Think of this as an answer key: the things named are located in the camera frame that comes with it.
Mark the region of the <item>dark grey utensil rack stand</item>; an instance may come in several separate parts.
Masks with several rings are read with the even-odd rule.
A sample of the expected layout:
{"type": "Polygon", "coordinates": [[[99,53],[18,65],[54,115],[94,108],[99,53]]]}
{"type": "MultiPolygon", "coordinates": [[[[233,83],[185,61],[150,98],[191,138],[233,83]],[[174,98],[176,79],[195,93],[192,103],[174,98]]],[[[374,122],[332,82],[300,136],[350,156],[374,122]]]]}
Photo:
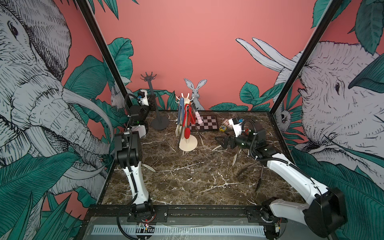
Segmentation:
{"type": "Polygon", "coordinates": [[[159,112],[159,109],[157,106],[156,95],[155,95],[153,85],[152,85],[152,80],[154,80],[156,78],[156,76],[157,75],[153,76],[153,72],[151,72],[150,75],[148,75],[148,73],[146,73],[145,76],[141,75],[141,77],[142,77],[141,79],[144,80],[145,82],[147,82],[149,85],[149,89],[151,92],[151,102],[152,102],[154,109],[156,111],[156,117],[152,120],[151,126],[153,129],[160,131],[160,130],[164,130],[168,127],[169,119],[166,116],[160,115],[160,112],[159,112]]]}

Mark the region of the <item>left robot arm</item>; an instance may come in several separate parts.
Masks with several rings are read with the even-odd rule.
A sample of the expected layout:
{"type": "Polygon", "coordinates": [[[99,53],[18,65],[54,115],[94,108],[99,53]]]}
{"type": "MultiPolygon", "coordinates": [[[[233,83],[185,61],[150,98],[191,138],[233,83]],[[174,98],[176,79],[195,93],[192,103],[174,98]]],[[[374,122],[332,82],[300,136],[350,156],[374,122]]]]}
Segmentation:
{"type": "Polygon", "coordinates": [[[141,138],[148,130],[146,117],[149,107],[133,105],[129,108],[128,126],[123,133],[117,134],[115,143],[115,161],[123,169],[129,181],[133,201],[129,204],[131,212],[143,222],[154,218],[155,210],[142,174],[143,148],[141,138]]]}

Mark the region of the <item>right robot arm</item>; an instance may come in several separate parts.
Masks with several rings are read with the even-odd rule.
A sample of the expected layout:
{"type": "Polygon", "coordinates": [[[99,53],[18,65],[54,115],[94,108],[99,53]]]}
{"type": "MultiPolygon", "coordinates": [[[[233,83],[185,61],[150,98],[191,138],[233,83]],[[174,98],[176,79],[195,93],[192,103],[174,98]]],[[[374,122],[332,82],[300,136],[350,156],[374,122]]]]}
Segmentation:
{"type": "Polygon", "coordinates": [[[222,148],[248,150],[249,157],[278,174],[305,200],[303,204],[276,197],[264,201],[256,212],[266,238],[278,239],[282,235],[281,221],[292,220],[307,226],[318,237],[337,239],[335,231],[348,221],[344,193],[310,177],[276,147],[269,145],[266,130],[256,121],[232,118],[227,122],[234,134],[215,138],[222,148]]]}

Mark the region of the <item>red handled steel tongs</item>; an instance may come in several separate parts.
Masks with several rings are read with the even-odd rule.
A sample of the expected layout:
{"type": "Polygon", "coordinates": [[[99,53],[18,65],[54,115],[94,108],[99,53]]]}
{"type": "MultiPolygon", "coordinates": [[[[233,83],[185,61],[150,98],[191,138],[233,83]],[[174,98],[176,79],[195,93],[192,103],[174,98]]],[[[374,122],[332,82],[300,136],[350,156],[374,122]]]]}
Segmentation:
{"type": "Polygon", "coordinates": [[[183,108],[183,118],[182,118],[182,127],[185,126],[185,122],[186,122],[186,118],[188,116],[188,108],[189,108],[189,104],[184,104],[184,108],[183,108]]]}

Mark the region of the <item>pink steel tongs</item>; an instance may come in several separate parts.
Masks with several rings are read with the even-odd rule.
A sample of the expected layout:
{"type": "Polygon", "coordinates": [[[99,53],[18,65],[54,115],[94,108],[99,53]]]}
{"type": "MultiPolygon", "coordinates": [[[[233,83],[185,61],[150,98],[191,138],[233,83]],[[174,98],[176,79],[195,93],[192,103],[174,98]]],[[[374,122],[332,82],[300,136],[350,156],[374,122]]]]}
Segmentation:
{"type": "Polygon", "coordinates": [[[195,113],[195,117],[196,117],[197,123],[199,125],[202,125],[203,124],[203,120],[202,120],[202,118],[201,118],[201,116],[200,116],[200,114],[199,114],[199,112],[197,110],[197,107],[196,107],[196,105],[194,103],[192,103],[192,108],[193,108],[193,111],[195,113]]]}

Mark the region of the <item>cream utensil rack stand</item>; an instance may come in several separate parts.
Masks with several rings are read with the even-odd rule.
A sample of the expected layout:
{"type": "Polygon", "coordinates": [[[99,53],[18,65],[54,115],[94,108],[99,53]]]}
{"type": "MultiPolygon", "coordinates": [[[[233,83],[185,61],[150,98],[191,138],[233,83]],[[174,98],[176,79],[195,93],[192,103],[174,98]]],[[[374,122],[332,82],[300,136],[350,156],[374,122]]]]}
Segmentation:
{"type": "Polygon", "coordinates": [[[176,136],[178,139],[178,147],[183,152],[193,151],[197,145],[198,140],[191,133],[191,127],[196,123],[196,107],[193,100],[190,99],[190,94],[186,97],[181,93],[181,97],[177,97],[178,100],[178,119],[176,136]]]}

